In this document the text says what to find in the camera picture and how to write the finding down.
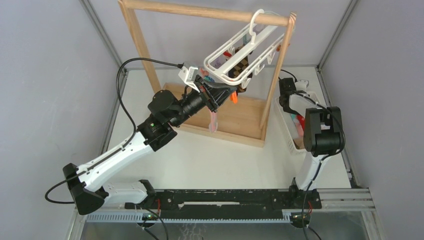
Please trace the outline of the white plastic clip hanger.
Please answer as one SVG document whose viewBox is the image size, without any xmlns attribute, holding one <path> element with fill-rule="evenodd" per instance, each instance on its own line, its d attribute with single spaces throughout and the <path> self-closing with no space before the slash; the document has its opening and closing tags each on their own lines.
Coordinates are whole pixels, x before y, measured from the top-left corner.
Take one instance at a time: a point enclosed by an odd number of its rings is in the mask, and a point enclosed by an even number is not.
<svg viewBox="0 0 424 240">
<path fill-rule="evenodd" d="M 257 10 L 244 28 L 204 59 L 204 68 L 217 80 L 230 86 L 242 85 L 245 88 L 251 80 L 250 74 L 255 76 L 262 71 L 265 64 L 270 65 L 272 63 L 278 47 L 280 47 L 280 56 L 285 56 L 283 50 L 288 48 L 291 34 L 295 28 L 293 24 L 286 28 L 285 33 L 264 48 L 263 52 L 259 53 L 255 59 L 251 60 L 238 76 L 230 76 L 230 70 L 235 69 L 242 60 L 253 53 L 279 27 L 274 22 L 263 23 L 264 28 L 255 32 L 254 28 L 259 24 L 260 15 L 265 17 L 280 16 L 272 11 Z"/>
</svg>

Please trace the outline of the white perforated plastic basket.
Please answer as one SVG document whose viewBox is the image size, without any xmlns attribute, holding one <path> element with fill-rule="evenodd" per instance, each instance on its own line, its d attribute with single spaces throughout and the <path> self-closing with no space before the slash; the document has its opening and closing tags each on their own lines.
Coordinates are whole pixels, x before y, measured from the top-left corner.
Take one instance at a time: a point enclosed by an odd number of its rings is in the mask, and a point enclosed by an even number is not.
<svg viewBox="0 0 424 240">
<path fill-rule="evenodd" d="M 317 108 L 315 102 L 318 102 L 320 105 L 325 107 L 327 106 L 325 102 L 321 101 L 315 91 L 307 91 L 306 95 L 311 98 L 314 103 L 302 96 L 295 94 L 294 96 L 289 97 L 289 107 L 294 107 L 295 111 L 300 113 L 302 116 L 305 116 L 307 108 Z M 282 131 L 283 138 L 288 146 L 289 152 L 293 156 L 306 153 L 307 151 L 304 148 L 298 149 L 295 145 L 294 139 L 299 138 L 300 135 L 293 119 L 291 118 L 290 113 L 284 111 L 283 107 L 279 103 L 279 97 L 276 97 L 273 100 L 273 103 L 273 112 L 276 114 L 278 125 Z"/>
</svg>

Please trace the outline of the pink sock with green patch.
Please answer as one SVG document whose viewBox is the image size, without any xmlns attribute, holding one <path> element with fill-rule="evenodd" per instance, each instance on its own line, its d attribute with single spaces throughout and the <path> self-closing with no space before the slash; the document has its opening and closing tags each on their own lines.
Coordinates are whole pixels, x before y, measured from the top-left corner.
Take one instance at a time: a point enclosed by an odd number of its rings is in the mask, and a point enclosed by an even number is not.
<svg viewBox="0 0 424 240">
<path fill-rule="evenodd" d="M 210 111 L 210 122 L 208 129 L 210 133 L 215 133 L 218 130 L 218 116 L 216 112 Z"/>
</svg>

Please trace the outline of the red snowflake sock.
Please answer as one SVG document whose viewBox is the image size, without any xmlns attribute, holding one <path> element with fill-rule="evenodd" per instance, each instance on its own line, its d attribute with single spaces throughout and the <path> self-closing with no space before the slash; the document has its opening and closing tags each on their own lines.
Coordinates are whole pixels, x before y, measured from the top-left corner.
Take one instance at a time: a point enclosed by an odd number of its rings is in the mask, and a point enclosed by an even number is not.
<svg viewBox="0 0 424 240">
<path fill-rule="evenodd" d="M 302 129 L 304 129 L 305 128 L 305 118 L 303 116 L 299 115 L 299 114 L 296 116 L 296 118 L 299 121 Z"/>
</svg>

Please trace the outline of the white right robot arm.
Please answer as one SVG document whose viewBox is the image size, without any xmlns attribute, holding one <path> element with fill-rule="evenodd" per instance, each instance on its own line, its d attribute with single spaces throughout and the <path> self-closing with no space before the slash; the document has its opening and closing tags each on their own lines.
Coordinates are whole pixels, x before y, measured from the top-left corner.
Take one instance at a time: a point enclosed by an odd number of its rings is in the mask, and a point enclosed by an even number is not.
<svg viewBox="0 0 424 240">
<path fill-rule="evenodd" d="M 308 191 L 316 189 L 316 180 L 328 160 L 339 154 L 345 147 L 341 110 L 319 102 L 313 91 L 298 89 L 293 78 L 278 80 L 280 96 L 277 100 L 283 120 L 300 117 L 298 123 L 303 134 L 305 158 L 299 172 L 293 179 L 296 190 L 289 194 L 289 203 L 302 208 L 309 201 Z"/>
</svg>

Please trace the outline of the orange hanger clip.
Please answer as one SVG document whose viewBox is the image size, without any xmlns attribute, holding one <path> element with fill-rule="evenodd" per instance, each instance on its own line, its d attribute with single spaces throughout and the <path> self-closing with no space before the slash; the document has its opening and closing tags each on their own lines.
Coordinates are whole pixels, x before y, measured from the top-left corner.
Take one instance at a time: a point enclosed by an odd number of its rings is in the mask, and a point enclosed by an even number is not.
<svg viewBox="0 0 424 240">
<path fill-rule="evenodd" d="M 233 102 L 234 104 L 238 103 L 238 93 L 236 91 L 231 93 L 230 101 Z"/>
</svg>

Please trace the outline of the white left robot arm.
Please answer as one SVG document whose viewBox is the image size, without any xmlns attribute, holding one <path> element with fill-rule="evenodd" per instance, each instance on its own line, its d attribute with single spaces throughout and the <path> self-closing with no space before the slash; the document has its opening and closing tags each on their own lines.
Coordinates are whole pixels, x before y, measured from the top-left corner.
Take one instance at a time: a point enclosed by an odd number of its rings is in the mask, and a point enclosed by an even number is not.
<svg viewBox="0 0 424 240">
<path fill-rule="evenodd" d="M 235 85 L 210 82 L 197 75 L 190 92 L 177 99 L 170 90 L 154 94 L 149 117 L 127 139 L 97 158 L 62 169 L 67 188 L 80 215 L 91 214 L 106 203 L 133 203 L 149 209 L 156 203 L 155 190 L 147 180 L 124 188 L 104 185 L 132 162 L 156 152 L 177 136 L 174 130 L 203 108 L 216 112 L 236 92 Z"/>
</svg>

